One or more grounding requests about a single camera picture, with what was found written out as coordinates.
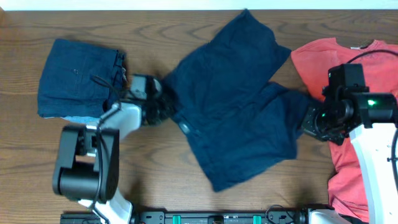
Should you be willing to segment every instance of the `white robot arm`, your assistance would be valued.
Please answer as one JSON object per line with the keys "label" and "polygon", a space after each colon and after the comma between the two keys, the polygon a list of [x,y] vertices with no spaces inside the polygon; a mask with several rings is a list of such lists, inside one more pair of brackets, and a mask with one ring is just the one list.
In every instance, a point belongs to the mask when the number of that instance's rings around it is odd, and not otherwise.
{"label": "white robot arm", "polygon": [[[92,208],[101,217],[98,219],[101,223],[110,224],[349,223],[333,209],[326,207],[266,213],[135,214],[133,204],[117,188],[118,147],[119,140],[139,129],[147,120],[148,107],[142,103],[150,97],[146,89],[147,78],[134,77],[135,84],[129,94],[137,101],[115,103],[100,121],[85,127],[64,128],[53,176],[56,194]],[[337,144],[350,136],[363,174],[370,223],[398,223],[398,207],[395,204],[398,201],[397,154],[394,150],[392,152],[396,145],[393,142],[393,139],[396,141],[396,99],[390,94],[369,93],[360,65],[344,64],[332,68],[329,79],[330,85],[324,91],[325,102],[309,107],[302,129],[321,141]],[[159,97],[162,92],[160,83],[155,80],[152,84],[156,90],[152,91],[152,95]],[[82,164],[75,160],[75,156],[94,156],[96,159],[94,164]],[[87,221],[86,218],[72,219],[73,223]]]}

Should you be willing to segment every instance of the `coral t-shirt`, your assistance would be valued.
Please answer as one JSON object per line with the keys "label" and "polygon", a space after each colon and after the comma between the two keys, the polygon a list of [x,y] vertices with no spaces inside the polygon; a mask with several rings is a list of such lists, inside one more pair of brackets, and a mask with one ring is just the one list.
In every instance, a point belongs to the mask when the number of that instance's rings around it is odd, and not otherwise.
{"label": "coral t-shirt", "polygon": [[[398,52],[398,45],[374,40],[365,49],[346,48],[336,38],[319,39],[292,52],[298,74],[310,94],[324,100],[322,87],[328,85],[328,70],[369,50],[387,49]],[[363,66],[366,86],[370,92],[392,93],[398,96],[398,58],[387,53],[375,53],[358,58],[353,63]],[[342,146],[329,142],[331,158],[337,174],[329,180],[329,203],[338,213],[369,222],[368,202],[359,161],[353,145],[345,139]]]}

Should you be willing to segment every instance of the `white wall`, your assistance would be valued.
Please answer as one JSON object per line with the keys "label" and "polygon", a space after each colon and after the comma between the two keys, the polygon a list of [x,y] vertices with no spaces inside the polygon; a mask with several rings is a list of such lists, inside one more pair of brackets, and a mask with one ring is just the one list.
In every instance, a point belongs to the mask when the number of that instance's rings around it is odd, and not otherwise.
{"label": "white wall", "polygon": [[398,9],[398,0],[0,0],[23,10]]}

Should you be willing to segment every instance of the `wood grain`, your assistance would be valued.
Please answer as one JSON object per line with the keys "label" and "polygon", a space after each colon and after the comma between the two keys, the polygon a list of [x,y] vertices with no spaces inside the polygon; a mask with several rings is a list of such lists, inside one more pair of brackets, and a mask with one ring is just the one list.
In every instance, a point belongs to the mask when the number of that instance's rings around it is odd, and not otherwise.
{"label": "wood grain", "polygon": [[4,15],[4,10],[0,7],[0,24],[1,24],[1,21],[2,21],[3,15]]}
{"label": "wood grain", "polygon": [[[342,45],[382,39],[398,44],[396,11],[253,11],[279,44],[296,49],[322,37]],[[212,39],[239,11],[7,12],[0,23],[0,223],[57,223],[82,210],[53,194],[52,172],[62,119],[37,115],[37,88],[56,38],[127,53],[129,73],[164,76]],[[272,78],[305,90],[291,60]],[[298,140],[298,158],[214,193],[185,136],[172,121],[142,128],[121,144],[119,187],[140,205],[167,210],[263,210],[327,203],[333,172],[327,144]]]}

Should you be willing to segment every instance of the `shirt button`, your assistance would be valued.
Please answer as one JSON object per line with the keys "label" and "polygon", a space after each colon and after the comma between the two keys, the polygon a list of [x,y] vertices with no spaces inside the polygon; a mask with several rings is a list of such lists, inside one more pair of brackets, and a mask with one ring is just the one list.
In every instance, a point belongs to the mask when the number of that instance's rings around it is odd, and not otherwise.
{"label": "shirt button", "polygon": [[182,131],[184,134],[188,134],[188,133],[190,132],[188,126],[187,126],[184,122],[181,122],[181,123],[178,124],[178,125],[180,126],[180,129],[181,129],[181,131]]}

